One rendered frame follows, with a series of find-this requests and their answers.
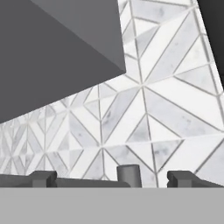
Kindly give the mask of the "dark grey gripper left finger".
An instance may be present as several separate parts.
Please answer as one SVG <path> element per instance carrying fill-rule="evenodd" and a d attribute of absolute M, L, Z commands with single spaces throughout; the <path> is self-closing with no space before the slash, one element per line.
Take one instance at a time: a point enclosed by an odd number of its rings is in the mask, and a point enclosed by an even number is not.
<path fill-rule="evenodd" d="M 53 187 L 56 171 L 33 171 L 30 175 L 0 174 L 0 187 Z"/>

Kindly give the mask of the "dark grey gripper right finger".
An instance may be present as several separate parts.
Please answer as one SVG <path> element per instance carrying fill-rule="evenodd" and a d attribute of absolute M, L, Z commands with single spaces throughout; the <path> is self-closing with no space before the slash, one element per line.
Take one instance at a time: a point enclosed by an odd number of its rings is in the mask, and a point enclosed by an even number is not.
<path fill-rule="evenodd" d="M 212 187 L 212 188 L 223 188 L 223 185 L 218 185 L 213 182 L 206 181 L 198 178 L 195 174 L 190 171 L 168 171 L 167 172 L 168 187 Z"/>

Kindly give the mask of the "black tall cupboard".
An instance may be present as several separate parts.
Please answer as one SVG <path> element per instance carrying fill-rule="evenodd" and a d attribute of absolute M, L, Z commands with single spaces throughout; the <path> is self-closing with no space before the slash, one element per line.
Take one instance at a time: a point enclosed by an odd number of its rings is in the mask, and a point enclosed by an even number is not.
<path fill-rule="evenodd" d="M 224 87 L 224 0 L 198 0 L 198 4 Z"/>

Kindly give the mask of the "dark grey wall cupboard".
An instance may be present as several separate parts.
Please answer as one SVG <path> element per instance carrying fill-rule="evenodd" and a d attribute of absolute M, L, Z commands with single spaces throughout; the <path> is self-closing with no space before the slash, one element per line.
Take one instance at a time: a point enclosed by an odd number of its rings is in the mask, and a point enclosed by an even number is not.
<path fill-rule="evenodd" d="M 117 0 L 0 0 L 0 123 L 125 71 Z"/>

